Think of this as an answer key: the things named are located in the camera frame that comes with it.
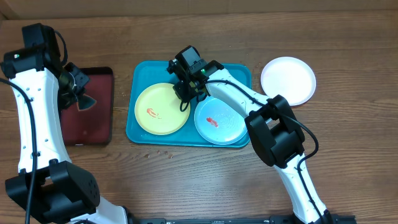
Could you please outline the green and orange sponge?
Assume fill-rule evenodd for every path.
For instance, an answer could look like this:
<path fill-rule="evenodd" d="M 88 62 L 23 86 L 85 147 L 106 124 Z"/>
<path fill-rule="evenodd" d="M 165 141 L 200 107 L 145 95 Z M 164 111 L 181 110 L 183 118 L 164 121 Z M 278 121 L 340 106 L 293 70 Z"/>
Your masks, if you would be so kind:
<path fill-rule="evenodd" d="M 78 111 L 84 111 L 94 106 L 96 100 L 87 94 L 82 94 L 77 98 Z"/>

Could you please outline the yellow-green plate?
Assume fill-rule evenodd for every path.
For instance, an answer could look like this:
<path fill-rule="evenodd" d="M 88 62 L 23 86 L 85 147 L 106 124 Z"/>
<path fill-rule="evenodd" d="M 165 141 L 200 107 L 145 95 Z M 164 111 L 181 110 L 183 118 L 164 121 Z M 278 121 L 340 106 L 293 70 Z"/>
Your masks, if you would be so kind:
<path fill-rule="evenodd" d="M 190 116 L 190 106 L 180 110 L 181 100 L 173 84 L 157 83 L 146 88 L 137 98 L 134 114 L 139 126 L 148 133 L 167 135 L 178 131 Z"/>

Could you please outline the white plate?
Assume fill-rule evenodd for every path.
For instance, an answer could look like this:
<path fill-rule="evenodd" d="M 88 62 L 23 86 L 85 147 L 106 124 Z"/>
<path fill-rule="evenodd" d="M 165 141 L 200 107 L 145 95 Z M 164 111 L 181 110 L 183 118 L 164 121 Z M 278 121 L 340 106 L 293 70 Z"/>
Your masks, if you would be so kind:
<path fill-rule="evenodd" d="M 263 68 L 261 86 L 267 96 L 281 95 L 290 106 L 298 106 L 313 96 L 317 81 L 314 71 L 304 61 L 294 57 L 278 57 Z"/>

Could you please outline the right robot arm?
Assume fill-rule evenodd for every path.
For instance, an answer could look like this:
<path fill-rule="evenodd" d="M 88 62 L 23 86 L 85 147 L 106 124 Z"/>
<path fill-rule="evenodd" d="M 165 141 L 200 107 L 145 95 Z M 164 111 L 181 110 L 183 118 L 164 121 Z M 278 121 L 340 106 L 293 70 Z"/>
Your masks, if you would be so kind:
<path fill-rule="evenodd" d="M 167 71 L 178 78 L 174 91 L 182 103 L 206 94 L 226 103 L 244 118 L 257 156 L 282 179 L 292 202 L 295 223 L 333 223 L 305 164 L 314 156 L 313 152 L 304 153 L 305 135 L 313 133 L 297 121 L 283 96 L 270 98 L 255 92 L 216 60 L 206 62 L 191 45 L 169 60 Z"/>

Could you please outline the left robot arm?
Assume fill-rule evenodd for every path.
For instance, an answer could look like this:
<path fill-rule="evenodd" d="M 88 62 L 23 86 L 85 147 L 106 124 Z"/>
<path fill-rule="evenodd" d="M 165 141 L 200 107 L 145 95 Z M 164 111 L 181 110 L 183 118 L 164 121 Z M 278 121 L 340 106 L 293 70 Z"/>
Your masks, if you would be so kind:
<path fill-rule="evenodd" d="M 60 112 L 92 107 L 89 77 L 68 61 L 66 43 L 52 27 L 22 28 L 24 47 L 4 55 L 2 83 L 16 98 L 21 136 L 18 175 L 7 195 L 40 223 L 133 223 L 129 210 L 100 195 L 95 177 L 74 165 L 66 150 Z"/>

